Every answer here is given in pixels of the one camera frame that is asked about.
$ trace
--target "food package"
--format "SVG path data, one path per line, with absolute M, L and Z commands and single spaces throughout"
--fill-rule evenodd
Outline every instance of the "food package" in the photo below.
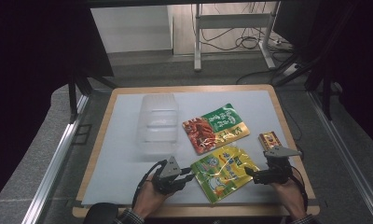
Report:
M 262 147 L 267 151 L 275 146 L 282 146 L 280 143 L 279 138 L 277 137 L 276 133 L 269 132 L 269 133 L 261 133 L 259 135 L 259 141 L 262 144 Z
M 200 155 L 250 134 L 231 104 L 183 122 L 183 128 Z
M 191 168 L 207 199 L 216 203 L 253 179 L 245 173 L 245 166 L 259 170 L 243 149 L 224 146 L 192 163 Z

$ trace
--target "small box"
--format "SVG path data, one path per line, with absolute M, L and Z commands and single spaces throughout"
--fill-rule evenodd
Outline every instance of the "small box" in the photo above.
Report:
M 280 143 L 279 138 L 277 137 L 277 135 L 274 132 L 261 133 L 259 135 L 259 141 L 261 142 L 262 147 L 265 150 L 269 150 L 269 149 L 271 149 L 272 147 L 275 147 L 275 146 L 281 146 L 282 147 L 282 144 Z

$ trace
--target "black curtain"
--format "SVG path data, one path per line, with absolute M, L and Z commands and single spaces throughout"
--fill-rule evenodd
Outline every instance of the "black curtain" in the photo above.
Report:
M 327 62 L 340 101 L 373 139 L 373 1 L 359 1 Z
M 113 75 L 88 7 L 0 3 L 0 191 L 45 119 L 51 94 L 70 75 L 84 76 L 82 68 Z

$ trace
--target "robotic arm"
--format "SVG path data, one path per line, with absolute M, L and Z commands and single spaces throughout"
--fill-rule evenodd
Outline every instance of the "robotic arm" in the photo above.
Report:
M 306 193 L 303 181 L 300 181 L 294 177 L 293 167 L 289 163 L 289 157 L 301 155 L 299 151 L 295 151 L 286 147 L 275 146 L 268 151 L 263 152 L 266 159 L 268 160 L 268 170 L 254 171 L 251 168 L 244 167 L 245 173 L 253 177 L 254 183 L 256 184 L 270 184 L 279 183 L 284 184 L 289 179 L 292 179 L 302 194 L 305 210 L 308 207 L 308 195 Z
M 181 169 L 173 156 L 171 156 L 168 161 L 159 161 L 148 171 L 148 173 L 144 175 L 143 179 L 140 181 L 134 193 L 131 207 L 135 206 L 140 189 L 148 178 L 149 174 L 159 165 L 160 167 L 154 173 L 151 182 L 154 185 L 155 190 L 163 195 L 174 193 L 183 189 L 186 186 L 186 183 L 191 181 L 194 177 L 193 174 L 187 175 L 190 173 L 191 168 L 188 167 Z M 186 176 L 184 178 L 176 179 L 179 175 Z

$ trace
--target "table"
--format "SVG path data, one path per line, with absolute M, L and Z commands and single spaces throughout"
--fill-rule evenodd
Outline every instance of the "table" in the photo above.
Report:
M 270 85 L 245 85 L 245 86 L 194 86 L 194 87 L 155 87 L 155 88 L 120 88 L 115 89 L 111 95 L 108 107 L 104 114 L 104 119 L 98 133 L 93 151 L 90 156 L 90 161 L 81 183 L 76 200 L 82 201 L 87 191 L 88 184 L 95 169 L 96 162 L 99 158 L 102 145 L 104 142 L 105 133 L 107 131 L 109 121 L 114 111 L 114 105 L 119 94 L 147 94 L 147 93 L 164 93 L 164 92 L 208 92 L 208 91 L 267 91 L 275 113 L 279 119 L 286 144 L 290 148 L 296 148 L 292 135 L 289 131 L 279 101 L 276 97 L 274 89 Z M 309 196 L 310 206 L 308 213 L 317 215 L 320 211 L 318 205 L 312 203 L 315 201 L 315 195 L 311 188 L 310 181 L 299 157 L 294 157 L 296 168 L 301 172 L 305 184 L 306 191 Z M 89 208 L 75 206 L 73 215 L 75 217 L 84 217 Z M 192 205 L 177 205 L 177 206 L 162 206 L 152 217 L 263 217 L 263 216 L 286 216 L 286 210 L 278 204 L 225 204 L 221 206 L 192 206 Z

